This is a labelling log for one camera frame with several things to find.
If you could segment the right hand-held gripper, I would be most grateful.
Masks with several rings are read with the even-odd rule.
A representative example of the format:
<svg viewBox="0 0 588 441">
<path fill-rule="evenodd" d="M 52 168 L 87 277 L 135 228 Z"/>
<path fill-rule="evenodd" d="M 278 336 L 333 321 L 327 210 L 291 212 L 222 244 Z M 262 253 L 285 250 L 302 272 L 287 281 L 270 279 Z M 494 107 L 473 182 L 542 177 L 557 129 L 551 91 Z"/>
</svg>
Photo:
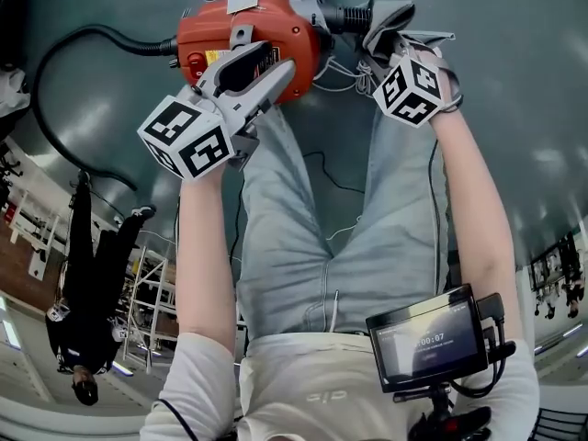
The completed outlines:
<svg viewBox="0 0 588 441">
<path fill-rule="evenodd" d="M 388 64 L 371 62 L 378 86 L 372 96 L 382 114 L 418 129 L 443 106 L 439 51 L 393 54 Z"/>
</svg>

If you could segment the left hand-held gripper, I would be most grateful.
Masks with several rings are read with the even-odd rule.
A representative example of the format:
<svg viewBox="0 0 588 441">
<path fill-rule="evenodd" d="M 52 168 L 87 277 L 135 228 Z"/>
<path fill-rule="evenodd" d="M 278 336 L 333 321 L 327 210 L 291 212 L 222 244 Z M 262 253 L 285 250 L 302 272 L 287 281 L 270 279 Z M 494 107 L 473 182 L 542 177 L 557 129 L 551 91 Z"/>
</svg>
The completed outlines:
<svg viewBox="0 0 588 441">
<path fill-rule="evenodd" d="M 258 65 L 271 49 L 269 41 L 249 43 L 208 67 L 196 88 L 201 95 L 217 97 L 218 107 L 187 85 L 166 96 L 138 128 L 155 161 L 184 181 L 198 180 L 225 163 L 243 169 L 259 140 L 255 130 L 234 128 L 267 112 L 296 72 L 294 60 L 286 59 L 257 77 Z"/>
</svg>

